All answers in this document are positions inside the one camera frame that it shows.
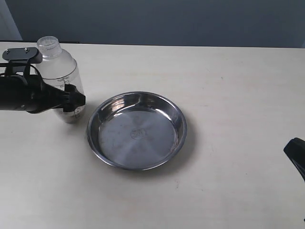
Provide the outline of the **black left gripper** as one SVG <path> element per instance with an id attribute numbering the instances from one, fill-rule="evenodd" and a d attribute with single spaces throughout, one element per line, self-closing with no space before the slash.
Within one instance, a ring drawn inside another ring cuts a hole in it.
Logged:
<path id="1" fill-rule="evenodd" d="M 86 96 L 73 84 L 66 84 L 62 91 L 45 83 L 40 75 L 29 74 L 23 78 L 26 81 L 25 90 L 29 94 L 24 111 L 30 114 L 57 108 L 62 108 L 63 112 L 74 112 L 86 103 Z"/>

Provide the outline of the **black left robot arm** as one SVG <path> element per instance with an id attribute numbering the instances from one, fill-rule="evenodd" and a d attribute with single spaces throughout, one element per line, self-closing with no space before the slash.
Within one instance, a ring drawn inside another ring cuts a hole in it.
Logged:
<path id="1" fill-rule="evenodd" d="M 45 83 L 37 75 L 2 76 L 0 78 L 0 109 L 7 111 L 25 111 L 38 114 L 50 109 L 62 108 L 73 112 L 85 105 L 86 96 L 76 86 L 65 85 L 65 90 Z"/>

